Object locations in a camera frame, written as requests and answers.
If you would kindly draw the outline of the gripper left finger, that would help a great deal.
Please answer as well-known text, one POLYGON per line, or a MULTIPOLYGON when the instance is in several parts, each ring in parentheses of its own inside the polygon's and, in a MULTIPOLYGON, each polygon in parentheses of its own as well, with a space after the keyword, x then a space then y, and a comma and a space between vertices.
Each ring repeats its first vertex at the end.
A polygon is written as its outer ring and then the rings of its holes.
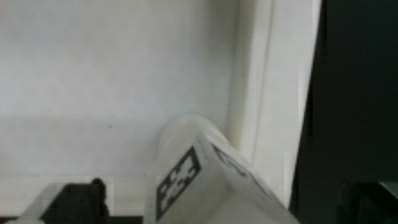
POLYGON ((55 196, 39 220, 44 224, 108 224, 106 185, 96 178, 69 183, 55 196))

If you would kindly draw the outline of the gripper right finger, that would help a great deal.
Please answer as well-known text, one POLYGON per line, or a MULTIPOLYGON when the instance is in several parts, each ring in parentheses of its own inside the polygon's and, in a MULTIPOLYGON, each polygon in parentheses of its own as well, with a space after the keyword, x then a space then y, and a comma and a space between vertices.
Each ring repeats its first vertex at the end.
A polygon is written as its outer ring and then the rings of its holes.
POLYGON ((344 182, 337 224, 398 224, 398 182, 344 182))

